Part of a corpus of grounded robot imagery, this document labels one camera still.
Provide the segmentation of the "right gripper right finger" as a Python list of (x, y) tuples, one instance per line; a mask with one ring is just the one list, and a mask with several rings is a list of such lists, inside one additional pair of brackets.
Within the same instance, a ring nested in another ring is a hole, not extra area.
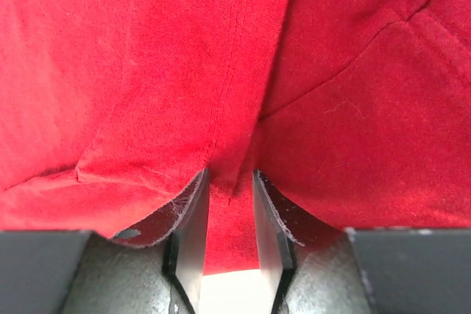
[(252, 175), (265, 313), (372, 313), (347, 234)]

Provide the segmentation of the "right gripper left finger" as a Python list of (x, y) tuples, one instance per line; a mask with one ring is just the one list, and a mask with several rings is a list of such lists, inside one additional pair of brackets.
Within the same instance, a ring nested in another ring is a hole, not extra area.
[(204, 169), (112, 238), (89, 233), (62, 313), (198, 313), (208, 230)]

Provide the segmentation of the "dark red t shirt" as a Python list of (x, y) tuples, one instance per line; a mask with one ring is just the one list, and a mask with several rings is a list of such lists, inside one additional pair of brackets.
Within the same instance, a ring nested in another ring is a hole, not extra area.
[(470, 225), (470, 0), (1, 0), (1, 228), (105, 236), (210, 172), (206, 271), (258, 264), (251, 179), (343, 229)]

